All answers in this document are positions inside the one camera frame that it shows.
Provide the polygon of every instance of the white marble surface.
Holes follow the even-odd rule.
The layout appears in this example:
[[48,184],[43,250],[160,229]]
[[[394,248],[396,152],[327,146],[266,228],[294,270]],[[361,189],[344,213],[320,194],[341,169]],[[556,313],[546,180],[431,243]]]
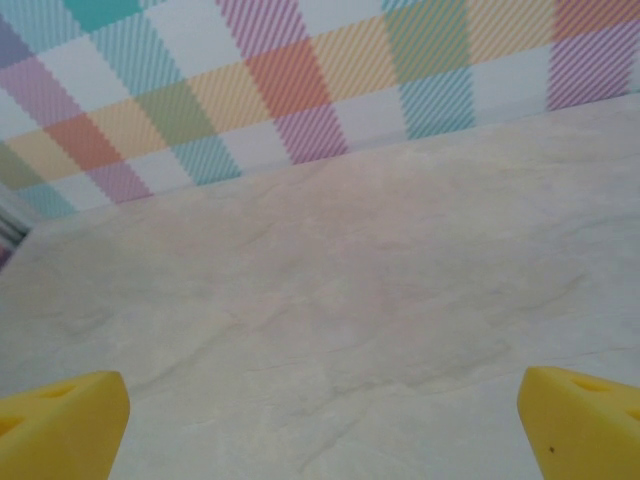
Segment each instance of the white marble surface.
[[0,394],[95,369],[113,479],[540,479],[527,365],[640,384],[640,95],[39,226]]

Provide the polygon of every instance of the yellow square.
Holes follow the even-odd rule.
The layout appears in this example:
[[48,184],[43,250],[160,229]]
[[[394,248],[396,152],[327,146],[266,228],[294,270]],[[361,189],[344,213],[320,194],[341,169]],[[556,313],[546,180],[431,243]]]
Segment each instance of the yellow square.
[[469,0],[471,63],[542,47],[553,36],[553,0]]
[[218,133],[271,118],[249,69],[243,63],[197,75],[187,83]]
[[311,43],[334,102],[397,83],[382,17],[318,35]]
[[6,143],[44,180],[57,180],[82,171],[44,130],[25,133]]
[[124,158],[139,157],[167,148],[151,120],[133,99],[87,115]]

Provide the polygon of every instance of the green square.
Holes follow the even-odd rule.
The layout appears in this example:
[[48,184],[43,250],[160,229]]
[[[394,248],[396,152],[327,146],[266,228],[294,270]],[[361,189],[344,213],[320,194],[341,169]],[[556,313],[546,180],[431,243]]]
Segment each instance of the green square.
[[137,0],[64,0],[85,32],[93,32],[141,11]]
[[384,15],[398,83],[469,64],[465,0],[422,0]]
[[140,95],[136,97],[136,101],[169,146],[216,133],[184,81]]
[[13,150],[0,143],[0,182],[17,190],[38,185],[42,179]]

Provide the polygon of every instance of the countertop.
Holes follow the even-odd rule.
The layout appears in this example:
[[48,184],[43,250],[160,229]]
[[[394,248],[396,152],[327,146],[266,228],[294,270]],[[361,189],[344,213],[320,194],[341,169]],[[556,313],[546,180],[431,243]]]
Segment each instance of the countertop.
[[540,479],[529,365],[640,384],[640,95],[39,225],[0,394],[122,372],[112,479]]

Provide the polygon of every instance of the pastel plaid pattern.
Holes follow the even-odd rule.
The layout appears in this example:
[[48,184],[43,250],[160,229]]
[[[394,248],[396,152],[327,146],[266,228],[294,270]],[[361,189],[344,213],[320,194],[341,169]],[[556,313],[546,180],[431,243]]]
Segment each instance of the pastel plaid pattern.
[[640,0],[0,0],[0,181],[47,217],[640,88]]

